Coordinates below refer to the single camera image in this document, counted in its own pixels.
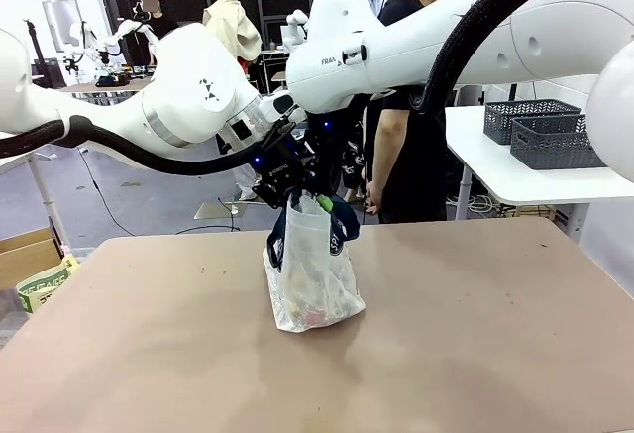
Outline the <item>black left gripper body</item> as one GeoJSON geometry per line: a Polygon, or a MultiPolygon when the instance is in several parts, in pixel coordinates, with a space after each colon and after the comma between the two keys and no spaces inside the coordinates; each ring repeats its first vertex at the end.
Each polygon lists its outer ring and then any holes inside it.
{"type": "Polygon", "coordinates": [[[278,141],[262,148],[251,162],[257,175],[255,195],[273,209],[282,207],[288,193],[304,178],[301,159],[305,155],[297,141],[278,141]]]}

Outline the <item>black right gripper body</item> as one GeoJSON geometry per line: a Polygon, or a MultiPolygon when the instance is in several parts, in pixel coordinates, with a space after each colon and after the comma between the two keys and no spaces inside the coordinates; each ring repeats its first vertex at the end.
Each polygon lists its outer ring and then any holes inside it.
{"type": "Polygon", "coordinates": [[[346,130],[335,123],[310,123],[304,142],[313,151],[308,170],[311,173],[308,190],[316,195],[332,196],[342,178],[346,130]]]}

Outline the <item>person's right hand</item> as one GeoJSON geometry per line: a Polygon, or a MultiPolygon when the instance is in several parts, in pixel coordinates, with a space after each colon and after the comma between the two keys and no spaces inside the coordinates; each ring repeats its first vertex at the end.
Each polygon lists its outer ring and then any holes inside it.
{"type": "Polygon", "coordinates": [[[366,190],[366,212],[371,215],[377,215],[382,204],[383,187],[380,184],[376,185],[374,181],[369,181],[366,190]]]}

